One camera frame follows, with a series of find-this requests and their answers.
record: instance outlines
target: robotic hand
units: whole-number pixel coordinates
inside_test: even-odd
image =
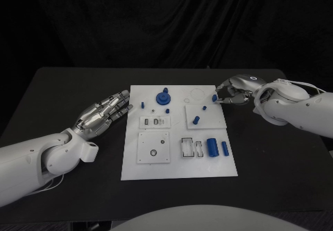
[[[318,95],[296,84],[316,88]],[[252,75],[236,75],[217,88],[217,92],[228,87],[231,97],[218,99],[218,103],[244,105],[254,97],[254,112],[276,125],[290,123],[299,129],[333,138],[333,93],[328,93],[315,85],[285,79],[267,83]]]
[[[133,108],[129,105],[122,109],[129,100],[126,90],[81,113],[73,128],[0,148],[0,207],[68,173],[80,159],[94,161],[99,146],[89,140],[103,134]]]

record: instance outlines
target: rectangular slot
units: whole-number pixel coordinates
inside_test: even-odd
[[[169,116],[142,116],[141,117],[141,128],[171,128],[171,117]]]
[[[204,145],[201,141],[197,141],[197,156],[204,157]]]
[[[184,157],[195,157],[192,138],[182,138],[182,153]]]

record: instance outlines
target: white robotic arm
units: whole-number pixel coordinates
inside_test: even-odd
[[[89,142],[133,108],[129,91],[96,103],[80,115],[77,124],[54,134],[0,148],[0,207],[17,201],[58,176],[80,160],[93,162],[99,146]]]
[[[276,125],[290,123],[299,129],[333,138],[333,93],[311,96],[293,81],[279,79],[273,83],[252,75],[231,77],[217,88],[228,87],[233,95],[218,99],[220,103],[243,105],[254,97],[256,109],[263,118]]]

